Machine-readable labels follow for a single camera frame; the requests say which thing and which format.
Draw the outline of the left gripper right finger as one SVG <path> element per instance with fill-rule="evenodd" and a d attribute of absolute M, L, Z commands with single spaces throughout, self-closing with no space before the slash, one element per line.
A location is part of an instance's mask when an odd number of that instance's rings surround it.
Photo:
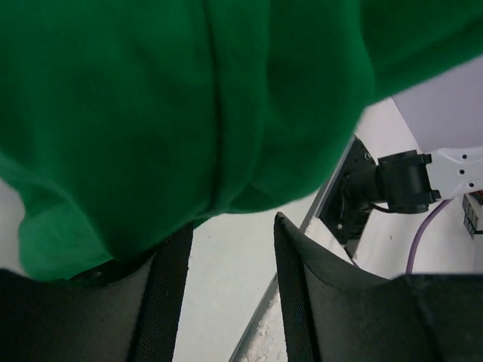
<path fill-rule="evenodd" d="M 286 350 L 291 361 L 480 361 L 482 278 L 357 268 L 274 223 Z"/>

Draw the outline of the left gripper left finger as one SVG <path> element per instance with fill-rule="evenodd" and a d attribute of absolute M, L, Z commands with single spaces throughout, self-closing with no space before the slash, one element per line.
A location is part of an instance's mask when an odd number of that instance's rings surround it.
<path fill-rule="evenodd" d="M 170 361 L 193 228 L 71 281 L 1 272 L 3 361 Z"/>

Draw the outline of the green t shirt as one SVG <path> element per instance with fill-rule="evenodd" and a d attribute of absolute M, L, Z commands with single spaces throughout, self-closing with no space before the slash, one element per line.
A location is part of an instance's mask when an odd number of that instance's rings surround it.
<path fill-rule="evenodd" d="M 481 53 L 480 1 L 3 1 L 20 263 L 69 280 L 303 198 L 368 106 Z"/>

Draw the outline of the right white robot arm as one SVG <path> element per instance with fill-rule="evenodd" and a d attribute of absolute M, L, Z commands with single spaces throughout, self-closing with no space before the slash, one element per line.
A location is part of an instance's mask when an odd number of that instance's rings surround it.
<path fill-rule="evenodd" d="M 482 190 L 482 147 L 388 155 L 349 174 L 347 196 L 383 213 L 425 213 L 430 204 Z"/>

